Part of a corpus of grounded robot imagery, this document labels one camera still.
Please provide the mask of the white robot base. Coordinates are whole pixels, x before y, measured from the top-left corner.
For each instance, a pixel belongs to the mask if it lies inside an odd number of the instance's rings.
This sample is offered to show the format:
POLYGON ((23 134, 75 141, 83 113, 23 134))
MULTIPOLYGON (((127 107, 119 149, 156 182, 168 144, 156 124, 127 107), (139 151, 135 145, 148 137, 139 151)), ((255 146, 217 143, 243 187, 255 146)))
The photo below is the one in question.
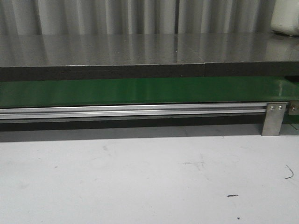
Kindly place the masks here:
POLYGON ((299 35, 299 1, 276 0, 271 18, 271 30, 289 36, 299 35))

